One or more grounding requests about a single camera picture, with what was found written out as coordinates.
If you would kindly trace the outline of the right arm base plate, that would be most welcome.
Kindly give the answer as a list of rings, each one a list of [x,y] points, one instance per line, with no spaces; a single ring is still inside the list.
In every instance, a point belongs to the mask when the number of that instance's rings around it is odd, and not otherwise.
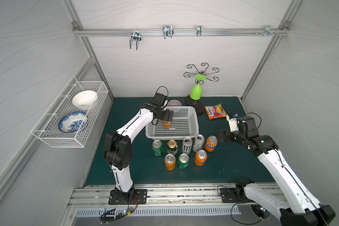
[[[243,202],[241,197],[241,190],[239,188],[221,188],[219,193],[223,203],[237,203]]]

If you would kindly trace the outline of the white plastic basket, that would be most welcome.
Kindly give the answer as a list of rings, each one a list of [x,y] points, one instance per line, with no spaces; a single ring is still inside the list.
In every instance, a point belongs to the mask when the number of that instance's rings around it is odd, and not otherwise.
[[[145,127],[146,137],[152,140],[182,140],[194,138],[199,134],[199,125],[195,109],[191,106],[169,106],[174,112],[171,127],[164,128],[159,120],[156,125],[151,122]]]

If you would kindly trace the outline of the green beer can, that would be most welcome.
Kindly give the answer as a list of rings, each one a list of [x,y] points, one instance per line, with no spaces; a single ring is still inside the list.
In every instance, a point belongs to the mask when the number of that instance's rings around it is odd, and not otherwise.
[[[174,156],[176,156],[176,154],[178,153],[178,144],[175,140],[168,141],[168,143],[167,143],[167,153],[173,154]]]

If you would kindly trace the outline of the green Sprite can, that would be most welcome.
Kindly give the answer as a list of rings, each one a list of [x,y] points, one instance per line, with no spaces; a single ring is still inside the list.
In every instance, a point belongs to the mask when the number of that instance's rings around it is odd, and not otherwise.
[[[180,170],[186,170],[189,166],[189,156],[186,153],[182,153],[179,156],[178,166]]]

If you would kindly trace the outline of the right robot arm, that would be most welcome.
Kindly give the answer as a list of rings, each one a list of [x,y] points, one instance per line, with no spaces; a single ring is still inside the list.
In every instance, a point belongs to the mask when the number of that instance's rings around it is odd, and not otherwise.
[[[235,188],[220,189],[224,203],[254,202],[252,209],[259,218],[268,212],[283,226],[327,226],[334,220],[333,208],[321,204],[306,188],[270,136],[259,135],[254,118],[227,116],[226,119],[229,129],[219,130],[219,140],[236,142],[249,150],[266,167],[286,199],[265,191],[251,179],[244,179],[238,181]]]

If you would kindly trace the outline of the white Monster can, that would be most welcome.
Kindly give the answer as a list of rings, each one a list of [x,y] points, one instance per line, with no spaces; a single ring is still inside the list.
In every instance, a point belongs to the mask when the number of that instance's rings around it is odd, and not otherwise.
[[[182,142],[182,153],[190,155],[192,149],[193,140],[191,137],[184,137]]]
[[[194,138],[194,142],[193,142],[193,151],[196,153],[199,150],[202,150],[202,147],[204,145],[204,141],[205,138],[203,135],[198,134],[195,138]]]

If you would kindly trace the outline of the orange Fanta can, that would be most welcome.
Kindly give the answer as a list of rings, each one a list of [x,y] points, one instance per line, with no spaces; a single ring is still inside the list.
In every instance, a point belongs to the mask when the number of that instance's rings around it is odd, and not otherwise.
[[[199,167],[203,166],[207,160],[207,153],[204,150],[198,150],[195,155],[195,164]]]

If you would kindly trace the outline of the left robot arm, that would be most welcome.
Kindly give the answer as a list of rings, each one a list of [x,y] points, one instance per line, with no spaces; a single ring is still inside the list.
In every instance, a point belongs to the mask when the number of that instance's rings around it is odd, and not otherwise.
[[[154,119],[172,121],[174,112],[167,109],[168,97],[156,92],[153,100],[141,105],[137,114],[124,126],[105,135],[104,159],[109,162],[115,178],[115,190],[132,196],[134,184],[130,163],[133,157],[132,143],[136,136]]]

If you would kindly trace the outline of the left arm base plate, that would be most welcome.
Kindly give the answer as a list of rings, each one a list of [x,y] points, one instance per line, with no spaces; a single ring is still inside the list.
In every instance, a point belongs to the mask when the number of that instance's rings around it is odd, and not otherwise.
[[[147,189],[134,189],[131,188],[128,192],[124,193],[115,188],[110,192],[108,204],[109,205],[135,205],[147,203]]]

